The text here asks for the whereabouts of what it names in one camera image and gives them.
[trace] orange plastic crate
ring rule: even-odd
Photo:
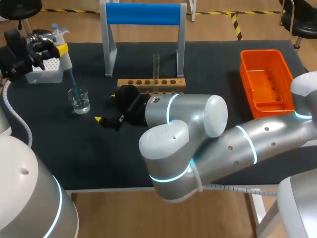
[[[278,50],[242,51],[240,75],[254,118],[295,111],[293,76]]]

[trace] black mat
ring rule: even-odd
[[[101,44],[69,44],[77,84],[89,92],[91,111],[86,115],[71,113],[67,78],[60,84],[46,85],[20,80],[9,89],[9,101],[33,132],[33,150],[65,189],[152,186],[138,150],[138,140],[147,129],[125,124],[116,133],[101,128],[93,116],[107,117],[115,112],[110,95],[118,78],[151,78],[153,53],[160,54],[160,77],[175,77],[176,45],[121,43],[117,47],[113,78],[105,78]],[[294,77],[305,73],[290,41],[186,43],[185,92],[222,96],[229,110],[227,128],[252,119],[239,75],[240,52],[246,49],[278,49]],[[13,135],[26,141],[24,129],[8,117]],[[317,168],[316,152],[314,147],[296,149],[217,182],[276,184],[287,176]]]

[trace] black stool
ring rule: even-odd
[[[8,20],[18,20],[18,29],[22,30],[22,20],[27,34],[32,34],[32,30],[27,20],[36,15],[42,9],[41,0],[0,0],[0,16]]]
[[[297,50],[303,38],[317,39],[317,8],[305,0],[279,0],[282,5],[280,24],[292,36],[298,36]]]

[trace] hazard tape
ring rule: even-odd
[[[90,10],[73,10],[73,9],[41,9],[43,12],[76,12],[76,13],[91,13],[99,14],[99,11]],[[231,15],[231,14],[280,14],[280,11],[201,11],[196,12],[196,15]]]
[[[236,31],[236,36],[238,38],[238,41],[243,41],[241,30],[240,30],[240,27],[238,25],[237,14],[231,14],[231,18],[232,18],[232,23],[233,23],[234,29]]]
[[[280,11],[202,11],[196,12],[196,15],[220,15],[220,14],[280,14]]]
[[[72,9],[41,9],[43,12],[76,12],[76,13],[91,13],[99,14],[99,11],[90,11],[90,10],[72,10]]]

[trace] blue handle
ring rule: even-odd
[[[106,3],[108,24],[179,25],[180,4]]]

